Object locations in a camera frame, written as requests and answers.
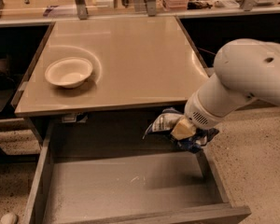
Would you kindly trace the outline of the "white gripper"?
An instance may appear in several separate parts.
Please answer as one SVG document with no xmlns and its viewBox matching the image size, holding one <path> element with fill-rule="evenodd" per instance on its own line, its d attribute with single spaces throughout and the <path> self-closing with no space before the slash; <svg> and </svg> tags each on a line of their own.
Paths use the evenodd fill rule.
<svg viewBox="0 0 280 224">
<path fill-rule="evenodd" d="M 217 75 L 213 74 L 190 96 L 184 108 L 184 114 L 189 119 L 180 119 L 171 135 L 177 140 L 192 137 L 196 134 L 196 127 L 211 129 L 230 112 L 254 101 L 253 97 L 226 88 Z"/>
</svg>

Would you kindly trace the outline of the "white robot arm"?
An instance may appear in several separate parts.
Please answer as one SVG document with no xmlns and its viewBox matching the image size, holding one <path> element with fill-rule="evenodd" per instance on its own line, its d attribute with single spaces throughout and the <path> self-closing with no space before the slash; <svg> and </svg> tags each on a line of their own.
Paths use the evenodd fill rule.
<svg viewBox="0 0 280 224">
<path fill-rule="evenodd" d="M 280 106 L 280 44 L 233 40 L 217 52 L 213 75 L 190 96 L 171 135 L 189 138 L 256 100 Z"/>
</svg>

